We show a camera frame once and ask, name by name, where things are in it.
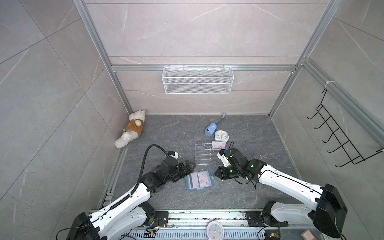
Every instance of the white basket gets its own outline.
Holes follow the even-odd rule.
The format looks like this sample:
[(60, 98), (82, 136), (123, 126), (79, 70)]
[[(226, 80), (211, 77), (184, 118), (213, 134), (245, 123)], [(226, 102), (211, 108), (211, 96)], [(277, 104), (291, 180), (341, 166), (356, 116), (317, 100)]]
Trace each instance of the white basket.
[(233, 71), (225, 66), (164, 67), (161, 78), (166, 94), (230, 93)]

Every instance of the tiled wall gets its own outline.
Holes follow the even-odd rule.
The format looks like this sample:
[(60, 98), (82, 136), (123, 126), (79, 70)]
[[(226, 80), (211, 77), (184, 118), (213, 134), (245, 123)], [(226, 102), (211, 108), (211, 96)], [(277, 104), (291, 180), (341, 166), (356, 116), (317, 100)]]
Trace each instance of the tiled wall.
[[(296, 64), (326, 0), (87, 0), (112, 64)], [(160, 72), (119, 72), (133, 110), (268, 114), (289, 73), (235, 72), (230, 94), (167, 95)]]
[(127, 121), (71, 0), (0, 1), (0, 102), (0, 239), (55, 239), (97, 206)]
[[(384, 41), (383, 1), (345, 0), (320, 38), (310, 58), (347, 93), (383, 123)], [(290, 156), (304, 180), (335, 185), (347, 203), (343, 233), (347, 239), (384, 239), (384, 153), (366, 161), (335, 167), (349, 161), (340, 144), (316, 113), (323, 87), (302, 70), (288, 91), (273, 120)], [(356, 120), (327, 93), (324, 106), (338, 122), (363, 157), (381, 147)], [(335, 124), (329, 121), (333, 130)], [(347, 139), (340, 137), (342, 143)], [(358, 154), (351, 145), (346, 150)]]

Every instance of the round clock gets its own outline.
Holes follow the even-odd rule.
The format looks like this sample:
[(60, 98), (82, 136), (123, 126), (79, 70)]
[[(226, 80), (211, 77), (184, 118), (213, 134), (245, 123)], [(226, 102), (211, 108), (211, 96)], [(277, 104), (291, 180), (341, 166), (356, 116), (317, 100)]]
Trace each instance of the round clock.
[(222, 240), (224, 228), (218, 221), (212, 221), (207, 226), (207, 237), (209, 240)]
[(215, 132), (215, 141), (217, 142), (227, 142), (229, 139), (229, 135), (224, 130), (217, 130)]

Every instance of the black wire rack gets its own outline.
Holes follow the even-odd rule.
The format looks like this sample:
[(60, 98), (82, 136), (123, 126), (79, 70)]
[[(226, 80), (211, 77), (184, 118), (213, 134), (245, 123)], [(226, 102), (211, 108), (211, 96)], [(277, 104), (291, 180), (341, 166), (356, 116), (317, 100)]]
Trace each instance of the black wire rack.
[[(367, 160), (368, 158), (371, 158), (371, 157), (373, 157), (373, 156), (375, 156), (375, 155), (381, 153), (381, 152), (383, 151), (384, 148), (377, 150), (375, 154), (373, 154), (373, 155), (371, 155), (371, 156), (369, 156), (369, 157), (363, 158), (363, 156), (362, 156), (361, 153), (356, 149), (355, 145), (351, 142), (351, 140), (349, 139), (349, 137), (344, 133), (343, 129), (339, 126), (339, 124), (335, 121), (335, 119), (332, 117), (332, 115), (331, 115), (331, 114), (328, 112), (328, 110), (324, 107), (324, 105), (323, 105), (323, 100), (324, 100), (325, 94), (327, 93), (327, 89), (324, 89), (324, 90), (323, 90), (323, 93), (324, 93), (323, 98), (321, 99), (321, 102), (320, 102), (319, 106), (316, 108), (316, 110), (317, 110), (316, 113), (313, 115), (313, 117), (308, 118), (308, 119), (312, 119), (312, 118), (314, 118), (317, 114), (319, 114), (319, 115), (321, 116), (321, 118), (324, 120), (324, 122), (323, 122), (319, 127), (313, 127), (313, 128), (314, 128), (314, 129), (319, 129), (319, 128), (321, 128), (324, 124), (326, 124), (326, 125), (329, 127), (329, 129), (331, 130), (331, 132), (332, 132), (331, 135), (329, 136), (329, 138), (328, 138), (327, 141), (322, 140), (323, 143), (327, 143), (327, 142), (329, 142), (330, 139), (331, 139), (331, 137), (332, 137), (332, 135), (335, 136), (336, 140), (339, 142), (340, 146), (339, 146), (338, 148), (336, 148), (336, 149), (333, 150), (333, 151), (328, 151), (328, 150), (327, 150), (327, 152), (331, 153), (331, 152), (334, 152), (334, 151), (338, 150), (339, 148), (342, 148), (342, 149), (344, 150), (344, 152), (347, 154), (347, 156), (348, 156), (348, 158), (349, 158), (349, 161), (346, 162), (346, 163), (344, 163), (343, 165), (340, 165), (340, 166), (335, 165), (335, 166), (336, 166), (336, 167), (343, 167), (343, 166), (347, 165), (347, 164), (350, 163), (350, 162), (353, 163), (353, 164), (358, 164), (358, 163), (360, 163), (360, 162), (362, 162), (362, 161)], [(329, 117), (328, 117), (327, 119), (325, 119), (324, 116), (321, 114), (321, 112), (320, 112), (321, 109), (324, 109), (324, 110), (328, 113)], [(329, 119), (332, 119), (332, 120), (336, 123), (337, 128), (336, 128), (335, 130), (332, 130), (332, 128), (329, 126), (329, 124), (328, 124), (328, 122), (327, 122)], [(347, 138), (347, 141), (344, 142), (343, 144), (340, 142), (339, 138), (338, 138), (338, 137), (336, 136), (336, 134), (335, 134), (338, 130), (340, 130), (340, 131), (343, 133), (343, 135)], [(347, 151), (345, 150), (345, 148), (344, 148), (344, 145), (347, 144), (347, 143), (351, 143), (351, 145), (353, 146), (353, 148), (354, 148), (354, 149), (356, 150), (356, 152), (359, 154), (359, 155), (358, 155), (357, 157), (355, 157), (354, 159), (351, 158), (351, 156), (348, 154), (348, 152), (347, 152)], [(359, 160), (358, 162), (353, 162), (354, 160), (356, 160), (356, 159), (358, 159), (358, 158), (361, 158), (361, 160)]]

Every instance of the white zip tie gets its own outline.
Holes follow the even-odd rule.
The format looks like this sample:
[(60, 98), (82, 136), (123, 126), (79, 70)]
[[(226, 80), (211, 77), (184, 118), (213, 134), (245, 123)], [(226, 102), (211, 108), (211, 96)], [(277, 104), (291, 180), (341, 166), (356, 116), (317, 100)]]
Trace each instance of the white zip tie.
[(328, 83), (334, 83), (334, 81), (327, 81), (326, 84), (325, 84), (325, 86), (324, 86), (324, 88), (327, 87)]

